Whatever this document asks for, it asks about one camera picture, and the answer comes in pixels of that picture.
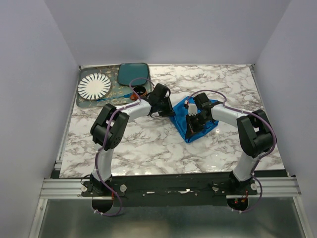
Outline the orange brown mug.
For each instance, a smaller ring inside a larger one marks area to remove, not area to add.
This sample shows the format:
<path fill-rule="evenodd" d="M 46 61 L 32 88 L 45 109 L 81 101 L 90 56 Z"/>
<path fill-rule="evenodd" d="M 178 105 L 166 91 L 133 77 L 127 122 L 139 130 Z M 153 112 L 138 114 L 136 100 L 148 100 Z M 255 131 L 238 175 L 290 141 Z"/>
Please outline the orange brown mug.
<path fill-rule="evenodd" d="M 132 93 L 130 96 L 130 100 L 136 101 L 140 97 L 141 99 L 145 98 L 147 95 L 147 90 L 143 86 L 136 86 L 133 88 L 135 93 Z"/>

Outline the blue plastic fork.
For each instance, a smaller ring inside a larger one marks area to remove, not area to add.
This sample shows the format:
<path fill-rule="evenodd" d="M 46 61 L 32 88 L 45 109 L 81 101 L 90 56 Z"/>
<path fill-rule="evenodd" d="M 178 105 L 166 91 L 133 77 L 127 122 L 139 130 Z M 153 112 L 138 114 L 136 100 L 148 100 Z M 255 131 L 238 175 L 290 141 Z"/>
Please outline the blue plastic fork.
<path fill-rule="evenodd" d="M 123 95 L 123 96 L 116 96 L 116 97 L 112 97 L 112 98 L 98 99 L 97 102 L 107 101 L 107 100 L 113 100 L 113 99 L 119 99 L 119 98 L 130 98 L 131 95 L 132 95 L 132 93 L 125 94 L 125 95 Z"/>

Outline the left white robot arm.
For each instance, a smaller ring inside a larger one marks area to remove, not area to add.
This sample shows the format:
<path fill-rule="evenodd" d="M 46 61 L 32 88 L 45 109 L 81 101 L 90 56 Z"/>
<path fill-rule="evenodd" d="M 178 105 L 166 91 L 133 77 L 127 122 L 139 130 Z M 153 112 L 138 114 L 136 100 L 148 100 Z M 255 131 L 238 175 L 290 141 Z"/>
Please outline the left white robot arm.
<path fill-rule="evenodd" d="M 106 104 L 93 123 L 90 133 L 96 145 L 94 169 L 90 175 L 88 191 L 99 196 L 115 194 L 108 180 L 111 178 L 111 162 L 116 146 L 121 142 L 127 124 L 137 118 L 157 113 L 160 117 L 175 115 L 170 96 L 170 89 L 158 83 L 152 92 L 140 97 L 135 102 L 115 107 Z"/>

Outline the teal square plate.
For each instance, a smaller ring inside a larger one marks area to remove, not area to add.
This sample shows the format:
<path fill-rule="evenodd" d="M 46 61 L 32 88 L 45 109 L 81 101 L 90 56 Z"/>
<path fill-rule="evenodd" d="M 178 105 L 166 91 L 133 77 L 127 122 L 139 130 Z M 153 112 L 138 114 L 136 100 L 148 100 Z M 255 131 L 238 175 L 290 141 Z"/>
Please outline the teal square plate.
<path fill-rule="evenodd" d="M 146 63 L 122 63 L 119 66 L 117 81 L 122 86 L 141 86 L 150 78 L 150 70 Z"/>

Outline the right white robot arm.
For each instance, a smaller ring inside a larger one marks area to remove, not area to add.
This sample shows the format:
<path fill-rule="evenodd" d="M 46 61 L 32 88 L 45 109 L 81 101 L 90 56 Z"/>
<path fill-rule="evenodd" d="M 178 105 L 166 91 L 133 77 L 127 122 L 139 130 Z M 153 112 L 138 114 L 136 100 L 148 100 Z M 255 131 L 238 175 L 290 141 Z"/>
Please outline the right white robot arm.
<path fill-rule="evenodd" d="M 261 158 L 274 150 L 277 138 L 263 110 L 243 111 L 227 106 L 226 101 L 224 98 L 223 102 L 212 103 L 203 90 L 194 97 L 193 103 L 187 98 L 185 138 L 202 132 L 208 122 L 221 121 L 238 129 L 242 154 L 226 185 L 231 193 L 239 194 L 252 179 Z"/>

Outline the aluminium frame rail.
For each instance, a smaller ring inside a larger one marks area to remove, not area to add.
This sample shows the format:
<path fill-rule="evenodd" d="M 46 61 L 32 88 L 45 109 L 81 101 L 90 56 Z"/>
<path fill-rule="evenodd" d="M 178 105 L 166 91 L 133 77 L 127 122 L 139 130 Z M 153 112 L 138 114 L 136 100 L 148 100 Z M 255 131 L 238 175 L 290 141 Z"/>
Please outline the aluminium frame rail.
<path fill-rule="evenodd" d="M 77 199 L 81 198 L 80 179 L 45 179 L 40 199 Z"/>

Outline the blue cloth napkin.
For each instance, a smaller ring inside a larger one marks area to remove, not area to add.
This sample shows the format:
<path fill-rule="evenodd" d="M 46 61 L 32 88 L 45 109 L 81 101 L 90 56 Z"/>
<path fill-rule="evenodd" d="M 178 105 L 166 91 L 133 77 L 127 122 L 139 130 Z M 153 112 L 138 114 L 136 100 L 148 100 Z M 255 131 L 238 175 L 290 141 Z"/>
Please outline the blue cloth napkin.
<path fill-rule="evenodd" d="M 188 114 L 188 109 L 185 108 L 185 103 L 188 100 L 188 96 L 185 97 L 182 101 L 180 101 L 178 104 L 176 104 L 173 107 L 173 110 L 175 112 L 175 116 L 170 117 L 171 122 L 174 124 L 176 129 L 178 130 L 180 136 L 184 139 L 186 143 L 191 143 L 209 132 L 211 132 L 213 129 L 215 129 L 218 126 L 218 121 L 215 122 L 208 121 L 204 126 L 203 130 L 201 132 L 198 132 L 197 134 L 186 138 L 186 131 L 187 131 L 187 123 L 186 123 L 186 115 Z"/>

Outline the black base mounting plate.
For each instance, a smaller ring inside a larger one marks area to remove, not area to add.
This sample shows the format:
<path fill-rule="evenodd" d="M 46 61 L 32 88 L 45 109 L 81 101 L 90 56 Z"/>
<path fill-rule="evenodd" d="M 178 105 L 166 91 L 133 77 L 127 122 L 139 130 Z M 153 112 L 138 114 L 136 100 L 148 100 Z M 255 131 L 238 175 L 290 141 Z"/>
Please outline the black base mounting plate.
<path fill-rule="evenodd" d="M 231 172 L 113 176 L 102 184 L 90 177 L 83 182 L 83 197 L 97 205 L 123 207 L 226 206 L 234 198 L 256 195 L 253 179 L 239 182 Z"/>

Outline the white striped round plate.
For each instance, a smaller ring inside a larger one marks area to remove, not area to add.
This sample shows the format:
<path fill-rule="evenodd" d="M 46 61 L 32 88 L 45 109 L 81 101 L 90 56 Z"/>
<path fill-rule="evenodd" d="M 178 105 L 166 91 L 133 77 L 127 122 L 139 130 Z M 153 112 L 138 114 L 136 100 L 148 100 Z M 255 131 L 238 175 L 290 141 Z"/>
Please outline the white striped round plate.
<path fill-rule="evenodd" d="M 92 73 L 83 77 L 77 86 L 79 96 L 88 101 L 103 98 L 110 89 L 111 80 L 102 73 Z"/>

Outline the green patterned tray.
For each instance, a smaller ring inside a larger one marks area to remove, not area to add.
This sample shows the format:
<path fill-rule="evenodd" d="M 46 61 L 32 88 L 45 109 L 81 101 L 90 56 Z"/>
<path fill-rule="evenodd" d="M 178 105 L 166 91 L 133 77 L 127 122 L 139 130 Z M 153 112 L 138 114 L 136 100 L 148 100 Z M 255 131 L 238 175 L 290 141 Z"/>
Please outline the green patterned tray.
<path fill-rule="evenodd" d="M 101 107 L 107 103 L 123 105 L 133 102 L 131 88 L 150 93 L 150 69 L 146 63 L 124 63 L 87 67 L 80 70 L 76 105 Z"/>

